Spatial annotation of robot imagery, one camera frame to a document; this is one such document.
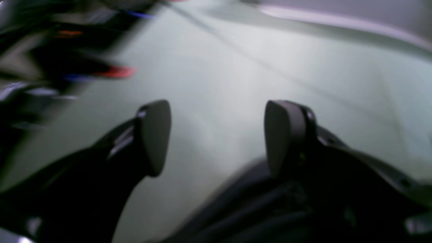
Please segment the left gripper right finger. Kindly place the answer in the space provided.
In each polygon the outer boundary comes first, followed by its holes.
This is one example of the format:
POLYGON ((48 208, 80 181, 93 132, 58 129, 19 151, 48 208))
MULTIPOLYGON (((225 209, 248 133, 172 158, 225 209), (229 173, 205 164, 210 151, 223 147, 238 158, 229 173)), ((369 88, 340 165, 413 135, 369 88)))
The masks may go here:
POLYGON ((271 175, 299 183, 307 195, 311 241, 431 242, 431 186, 350 148, 309 107, 269 100, 264 137, 271 175))

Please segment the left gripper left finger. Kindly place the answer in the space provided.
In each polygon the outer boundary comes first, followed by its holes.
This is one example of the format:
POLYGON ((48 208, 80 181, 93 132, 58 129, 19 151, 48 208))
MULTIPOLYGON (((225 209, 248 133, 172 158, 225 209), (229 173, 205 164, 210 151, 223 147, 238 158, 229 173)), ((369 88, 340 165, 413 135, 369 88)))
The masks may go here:
POLYGON ((134 188, 164 169, 168 100, 141 106, 93 145, 1 193, 1 229, 34 243, 110 243, 134 188))

